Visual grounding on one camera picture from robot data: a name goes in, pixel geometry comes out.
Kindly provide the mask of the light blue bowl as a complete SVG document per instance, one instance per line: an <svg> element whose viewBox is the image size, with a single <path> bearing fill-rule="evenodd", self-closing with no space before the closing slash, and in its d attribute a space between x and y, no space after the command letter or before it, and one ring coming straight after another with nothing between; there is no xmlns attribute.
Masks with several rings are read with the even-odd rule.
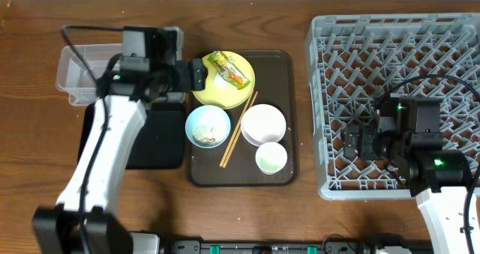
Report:
<svg viewBox="0 0 480 254"><path fill-rule="evenodd" d="M220 138L216 145L201 146L194 140L192 136L193 129L200 125L212 126L216 129ZM200 106L193 110L187 117L185 123L185 133L190 142L199 148L215 148L222 144L231 131L231 120L228 114L221 108L213 105Z"/></svg>

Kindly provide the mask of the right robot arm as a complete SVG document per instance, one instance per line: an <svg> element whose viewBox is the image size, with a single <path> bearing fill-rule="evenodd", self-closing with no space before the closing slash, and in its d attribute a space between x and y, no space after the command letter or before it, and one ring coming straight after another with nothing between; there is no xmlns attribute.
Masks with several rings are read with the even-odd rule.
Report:
<svg viewBox="0 0 480 254"><path fill-rule="evenodd" d="M440 100L388 97L375 104L370 124L348 124L342 134L348 159L381 160L398 170L424 218L435 253L478 253L474 190L479 177L466 155L444 149Z"/></svg>

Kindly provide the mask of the pale green cup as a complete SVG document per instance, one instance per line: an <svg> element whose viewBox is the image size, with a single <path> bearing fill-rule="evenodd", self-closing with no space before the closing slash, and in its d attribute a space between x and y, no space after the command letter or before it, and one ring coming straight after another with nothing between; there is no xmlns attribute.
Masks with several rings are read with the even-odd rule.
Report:
<svg viewBox="0 0 480 254"><path fill-rule="evenodd" d="M267 142L259 146L255 154L258 168L266 175L273 175L282 170L287 159L286 149L276 142Z"/></svg>

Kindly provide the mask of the rice food waste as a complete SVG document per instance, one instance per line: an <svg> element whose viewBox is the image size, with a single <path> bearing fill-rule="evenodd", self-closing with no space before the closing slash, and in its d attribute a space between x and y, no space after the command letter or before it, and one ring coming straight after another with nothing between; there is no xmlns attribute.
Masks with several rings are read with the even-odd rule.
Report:
<svg viewBox="0 0 480 254"><path fill-rule="evenodd" d="M201 146L213 146L219 141L218 132L212 126L200 125L192 132L193 139Z"/></svg>

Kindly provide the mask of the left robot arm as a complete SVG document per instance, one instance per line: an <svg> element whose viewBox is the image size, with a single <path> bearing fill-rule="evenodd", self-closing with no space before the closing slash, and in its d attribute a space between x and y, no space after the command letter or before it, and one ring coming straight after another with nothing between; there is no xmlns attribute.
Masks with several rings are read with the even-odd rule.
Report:
<svg viewBox="0 0 480 254"><path fill-rule="evenodd" d="M114 55L96 80L94 120L76 170L54 208L32 225L42 253L159 253L161 239L129 232L117 219L119 191L146 104L169 91L198 91L207 70L199 58L173 64Z"/></svg>

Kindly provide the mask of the pandan cake wrapper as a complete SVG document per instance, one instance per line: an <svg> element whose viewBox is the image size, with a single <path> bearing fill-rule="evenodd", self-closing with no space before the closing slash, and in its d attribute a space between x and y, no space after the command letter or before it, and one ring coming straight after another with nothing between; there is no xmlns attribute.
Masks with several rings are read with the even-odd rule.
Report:
<svg viewBox="0 0 480 254"><path fill-rule="evenodd" d="M238 90L250 85L251 81L236 67L234 62L222 51L211 53L207 61L226 82Z"/></svg>

